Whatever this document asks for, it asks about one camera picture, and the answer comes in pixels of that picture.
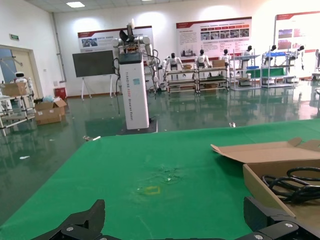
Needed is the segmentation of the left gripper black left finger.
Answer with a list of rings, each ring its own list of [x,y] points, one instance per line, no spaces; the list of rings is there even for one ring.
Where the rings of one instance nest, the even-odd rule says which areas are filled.
[[[58,227],[35,237],[36,240],[100,240],[103,238],[105,201],[98,199],[88,210],[69,215]]]

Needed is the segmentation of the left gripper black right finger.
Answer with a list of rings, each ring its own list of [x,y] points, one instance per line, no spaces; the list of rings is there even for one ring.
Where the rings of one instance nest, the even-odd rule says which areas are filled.
[[[252,233],[240,240],[318,240],[320,231],[284,210],[266,207],[252,196],[243,199],[243,217]]]

